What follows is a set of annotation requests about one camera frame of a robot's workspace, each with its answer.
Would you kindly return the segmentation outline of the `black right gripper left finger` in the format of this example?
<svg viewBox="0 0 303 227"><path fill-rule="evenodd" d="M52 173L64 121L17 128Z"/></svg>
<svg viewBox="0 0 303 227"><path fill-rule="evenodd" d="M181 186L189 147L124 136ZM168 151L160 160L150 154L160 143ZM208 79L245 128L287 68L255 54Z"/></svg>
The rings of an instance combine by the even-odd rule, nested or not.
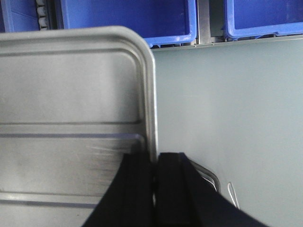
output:
<svg viewBox="0 0 303 227"><path fill-rule="evenodd" d="M152 167L148 153L123 156L110 187L83 226L153 226Z"/></svg>

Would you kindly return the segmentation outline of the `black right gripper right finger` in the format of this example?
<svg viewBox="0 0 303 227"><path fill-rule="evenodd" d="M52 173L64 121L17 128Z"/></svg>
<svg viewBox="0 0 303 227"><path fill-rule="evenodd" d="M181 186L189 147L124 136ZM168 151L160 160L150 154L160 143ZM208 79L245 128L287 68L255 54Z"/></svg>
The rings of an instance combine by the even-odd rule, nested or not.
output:
<svg viewBox="0 0 303 227"><path fill-rule="evenodd" d="M160 227L263 227L207 182L184 153L157 163L156 223Z"/></svg>

